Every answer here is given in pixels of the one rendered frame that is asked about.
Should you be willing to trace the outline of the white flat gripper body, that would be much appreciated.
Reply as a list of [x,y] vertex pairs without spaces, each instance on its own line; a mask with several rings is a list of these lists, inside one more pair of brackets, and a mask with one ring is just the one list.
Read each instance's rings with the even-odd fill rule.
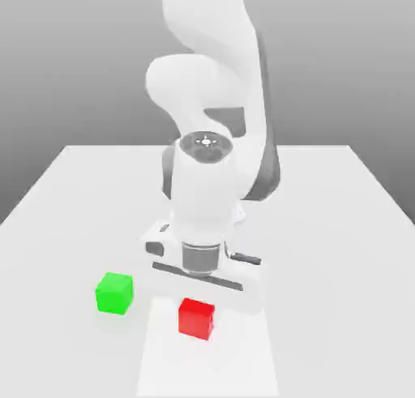
[[223,258],[208,276],[153,261],[151,291],[175,299],[188,297],[221,309],[256,315],[263,309],[263,267]]

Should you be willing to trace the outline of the small red cube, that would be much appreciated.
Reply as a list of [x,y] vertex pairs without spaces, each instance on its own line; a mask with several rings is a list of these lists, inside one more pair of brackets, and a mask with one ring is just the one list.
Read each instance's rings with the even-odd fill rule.
[[201,340],[209,340],[213,329],[214,305],[184,298],[178,308],[178,331]]

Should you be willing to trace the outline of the small green cube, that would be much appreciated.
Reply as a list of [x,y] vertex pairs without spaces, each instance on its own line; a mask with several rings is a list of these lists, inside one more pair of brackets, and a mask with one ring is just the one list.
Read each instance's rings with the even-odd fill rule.
[[124,315],[134,299],[131,275],[106,272],[98,283],[96,305],[100,312]]

